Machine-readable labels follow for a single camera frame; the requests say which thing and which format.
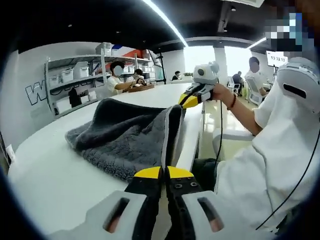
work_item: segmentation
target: floor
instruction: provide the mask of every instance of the floor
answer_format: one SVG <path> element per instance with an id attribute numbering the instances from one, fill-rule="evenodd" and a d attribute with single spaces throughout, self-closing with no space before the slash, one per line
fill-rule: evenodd
<path id="1" fill-rule="evenodd" d="M 238 100 L 247 106 L 249 109 L 256 108 L 257 106 L 253 103 L 249 103 L 242 97 Z M 200 137 L 199 144 L 199 158 L 215 158 L 213 148 L 213 132 L 215 129 L 221 127 L 221 107 L 219 101 L 207 101 L 204 103 L 204 128 L 203 134 Z M 242 124 L 235 118 L 231 111 L 227 111 L 227 108 L 222 104 L 222 122 L 223 130 L 239 130 L 245 131 L 246 129 Z M 235 153 L 248 146 L 250 142 L 247 141 L 234 141 L 234 140 L 222 140 L 222 149 L 220 153 L 221 160 L 228 160 L 232 158 Z"/>

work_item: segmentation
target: window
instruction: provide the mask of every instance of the window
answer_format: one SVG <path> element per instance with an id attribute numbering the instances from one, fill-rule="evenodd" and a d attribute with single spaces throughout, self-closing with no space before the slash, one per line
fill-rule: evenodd
<path id="1" fill-rule="evenodd" d="M 213 46 L 185 47 L 183 54 L 186 73 L 193 73 L 196 65 L 208 64 L 216 59 Z"/>
<path id="2" fill-rule="evenodd" d="M 232 77 L 239 71 L 242 72 L 242 77 L 249 71 L 249 59 L 252 57 L 250 49 L 225 46 L 225 58 L 228 76 Z"/>

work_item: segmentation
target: white table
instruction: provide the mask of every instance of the white table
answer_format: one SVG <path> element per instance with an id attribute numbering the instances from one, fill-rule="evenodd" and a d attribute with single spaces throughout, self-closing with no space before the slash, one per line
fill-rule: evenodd
<path id="1" fill-rule="evenodd" d="M 123 93 L 114 99 L 145 107 L 167 108 L 178 103 L 190 84 L 159 85 L 142 92 Z M 45 126 L 17 149 L 8 178 L 25 212 L 44 233 L 69 230 L 83 223 L 86 212 L 126 183 L 99 170 L 74 152 L 65 140 L 68 130 L 92 120 L 98 102 Z M 189 170 L 201 129 L 198 105 L 186 112 L 177 167 Z"/>

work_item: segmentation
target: person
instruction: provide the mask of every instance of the person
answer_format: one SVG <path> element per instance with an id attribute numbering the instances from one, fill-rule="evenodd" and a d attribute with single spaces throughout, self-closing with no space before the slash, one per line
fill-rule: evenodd
<path id="1" fill-rule="evenodd" d="M 232 76 L 232 79 L 233 79 L 233 82 L 235 84 L 240 84 L 240 87 L 239 87 L 239 95 L 242 96 L 241 94 L 241 90 L 242 90 L 242 87 L 244 85 L 244 81 L 243 79 L 241 78 L 241 74 L 242 72 L 241 71 L 238 71 L 238 73 L 236 73 L 235 75 Z"/>
<path id="2" fill-rule="evenodd" d="M 213 99 L 221 100 L 255 138 L 233 159 L 196 159 L 192 172 L 204 190 L 212 190 L 237 206 L 256 228 L 285 200 L 306 170 L 319 132 L 319 116 L 285 96 L 278 83 L 253 110 L 219 83 L 213 89 Z M 308 196 L 319 177 L 318 159 L 320 147 L 291 197 L 263 225 L 265 230 L 274 230 L 288 210 Z"/>
<path id="3" fill-rule="evenodd" d="M 122 82 L 119 77 L 124 72 L 125 64 L 121 61 L 114 61 L 110 65 L 111 76 L 106 80 L 107 97 L 112 97 L 117 94 L 124 93 L 130 89 L 134 84 L 142 84 L 143 79 Z"/>
<path id="4" fill-rule="evenodd" d="M 134 71 L 134 74 L 130 77 L 128 77 L 127 82 L 133 82 L 133 81 L 137 81 L 139 79 L 144 80 L 144 76 L 143 76 L 144 72 L 141 69 L 136 69 Z"/>
<path id="5" fill-rule="evenodd" d="M 264 77 L 260 72 L 260 62 L 258 58 L 256 58 L 255 56 L 250 57 L 249 66 L 250 70 L 247 72 L 244 78 L 252 77 L 260 94 L 265 97 L 268 94 L 269 90 L 267 91 L 264 89 Z"/>
<path id="6" fill-rule="evenodd" d="M 181 80 L 181 73 L 180 73 L 180 71 L 176 71 L 176 72 L 174 73 L 174 76 L 172 77 L 172 81 L 174 81 L 174 80 Z"/>

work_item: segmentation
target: fluffy towel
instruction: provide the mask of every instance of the fluffy towel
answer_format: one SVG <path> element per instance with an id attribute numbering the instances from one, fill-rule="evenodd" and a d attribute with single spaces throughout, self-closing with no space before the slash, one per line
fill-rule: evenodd
<path id="1" fill-rule="evenodd" d="M 65 139 L 94 166 L 130 182 L 142 169 L 170 165 L 175 154 L 183 109 L 102 100 L 93 120 L 65 134 Z"/>

